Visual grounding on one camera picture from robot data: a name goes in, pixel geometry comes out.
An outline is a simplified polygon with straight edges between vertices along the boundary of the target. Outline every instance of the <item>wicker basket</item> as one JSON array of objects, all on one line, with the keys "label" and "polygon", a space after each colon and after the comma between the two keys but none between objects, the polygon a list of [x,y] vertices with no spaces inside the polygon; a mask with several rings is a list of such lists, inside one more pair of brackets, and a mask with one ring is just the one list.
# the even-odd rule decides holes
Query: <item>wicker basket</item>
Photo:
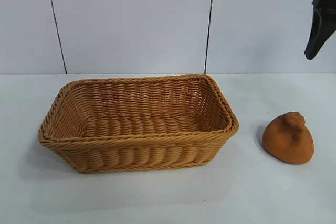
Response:
[{"label": "wicker basket", "polygon": [[215,81],[196,74],[71,82],[38,138],[77,171],[98,173],[201,166],[237,130]]}]

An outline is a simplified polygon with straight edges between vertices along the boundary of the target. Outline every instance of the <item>basket base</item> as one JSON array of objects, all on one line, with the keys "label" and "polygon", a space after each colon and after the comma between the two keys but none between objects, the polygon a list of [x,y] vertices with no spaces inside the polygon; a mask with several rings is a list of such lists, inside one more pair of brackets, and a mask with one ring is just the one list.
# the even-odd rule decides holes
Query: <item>basket base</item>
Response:
[{"label": "basket base", "polygon": [[88,122],[82,137],[144,135],[201,131],[192,116],[154,116],[145,118],[119,118]]},{"label": "basket base", "polygon": [[102,168],[99,170],[76,170],[82,174],[94,174],[94,173],[109,173],[109,172],[136,172],[136,171],[146,171],[146,170],[177,170],[184,168],[193,168],[203,166],[209,163],[211,160],[203,162],[203,163],[191,163],[191,164],[183,164],[183,165],[169,165],[169,166],[151,166],[151,167],[141,167],[141,168],[132,168],[132,167],[124,167],[124,168]]}]

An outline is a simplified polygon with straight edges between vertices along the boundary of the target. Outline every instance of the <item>tile grout line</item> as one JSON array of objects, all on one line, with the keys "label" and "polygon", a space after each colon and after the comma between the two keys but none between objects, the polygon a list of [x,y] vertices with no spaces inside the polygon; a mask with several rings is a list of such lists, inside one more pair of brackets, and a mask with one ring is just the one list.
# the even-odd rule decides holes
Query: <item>tile grout line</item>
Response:
[{"label": "tile grout line", "polygon": [[54,16],[54,21],[55,21],[55,27],[56,27],[56,33],[57,33],[57,38],[58,38],[58,43],[59,43],[59,48],[61,50],[61,55],[62,55],[62,61],[63,61],[63,66],[64,66],[64,71],[65,74],[68,74],[67,72],[67,67],[65,65],[65,60],[64,60],[64,54],[63,54],[63,49],[62,49],[62,44],[61,44],[61,39],[59,37],[59,32],[58,32],[58,26],[57,26],[57,21],[56,21],[56,15],[55,15],[55,9],[54,9],[54,4],[53,4],[53,0],[50,0],[51,3],[51,9],[53,11],[53,16]]},{"label": "tile grout line", "polygon": [[210,24],[211,24],[211,13],[212,13],[212,2],[213,2],[213,0],[210,0],[209,21],[208,21],[208,34],[207,34],[207,38],[206,38],[206,53],[205,53],[205,62],[204,62],[204,74],[206,74],[206,64],[207,64],[207,60],[208,60]]}]

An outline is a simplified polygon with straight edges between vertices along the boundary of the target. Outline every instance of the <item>terracotta hen figurine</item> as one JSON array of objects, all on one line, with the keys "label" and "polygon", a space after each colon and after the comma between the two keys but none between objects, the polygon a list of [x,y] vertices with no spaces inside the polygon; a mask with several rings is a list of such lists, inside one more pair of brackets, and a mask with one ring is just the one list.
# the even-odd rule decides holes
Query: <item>terracotta hen figurine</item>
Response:
[{"label": "terracotta hen figurine", "polygon": [[289,164],[304,164],[314,154],[314,143],[299,112],[289,112],[275,118],[266,127],[264,149],[274,157]]}]

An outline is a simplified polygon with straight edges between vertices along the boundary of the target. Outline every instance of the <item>woven basket rim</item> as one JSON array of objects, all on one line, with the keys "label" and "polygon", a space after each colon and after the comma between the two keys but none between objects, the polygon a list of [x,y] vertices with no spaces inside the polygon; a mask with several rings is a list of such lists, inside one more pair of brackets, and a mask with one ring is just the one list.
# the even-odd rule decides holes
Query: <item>woven basket rim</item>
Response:
[{"label": "woven basket rim", "polygon": [[154,138],[154,137],[155,138],[157,137],[165,138],[165,137],[172,137],[172,136],[176,137],[177,140],[179,138],[183,138],[183,139],[190,138],[192,142],[197,142],[196,140],[193,139],[193,136],[213,134],[213,136],[215,137],[216,135],[223,135],[225,133],[227,133],[228,135],[234,135],[238,131],[239,126],[238,126],[238,120],[236,116],[234,115],[232,109],[229,107],[228,102],[224,98],[223,94],[220,92],[220,88],[217,86],[216,82],[210,76],[206,74],[186,74],[186,75],[177,75],[177,76],[142,77],[142,78],[83,79],[83,80],[77,80],[77,81],[73,81],[73,82],[66,84],[60,90],[59,94],[62,92],[67,93],[67,91],[69,91],[73,86],[76,86],[78,84],[85,84],[86,82],[90,84],[93,84],[94,82],[97,82],[97,83],[135,82],[137,83],[137,82],[143,82],[143,81],[155,83],[155,82],[162,82],[165,80],[172,80],[172,79],[175,79],[176,81],[188,80],[188,79],[190,80],[200,79],[200,80],[205,80],[205,81],[210,82],[211,88],[213,90],[213,93],[216,99],[218,100],[218,102],[221,103],[223,109],[229,115],[228,125],[224,129],[215,130],[215,131],[192,131],[192,132],[156,133],[156,134],[144,134],[144,135],[129,134],[129,135],[100,136],[100,137],[93,136],[93,137],[54,138],[46,134],[46,132],[43,132],[43,124],[49,124],[49,122],[47,122],[47,118],[52,117],[55,113],[57,113],[57,110],[60,109],[59,107],[55,108],[56,107],[55,105],[61,102],[61,100],[57,99],[56,97],[47,116],[44,119],[44,123],[41,125],[38,131],[39,141],[41,142],[42,145],[48,145],[49,148],[50,148],[50,144],[68,145],[68,144],[77,143],[77,142],[81,142],[81,143],[100,142],[101,144],[103,144],[104,142],[106,142],[107,144],[109,143],[109,145],[110,144],[119,145],[121,144],[122,141],[129,141],[130,139],[136,141],[136,140],[146,140],[146,139],[150,140],[151,138]]}]

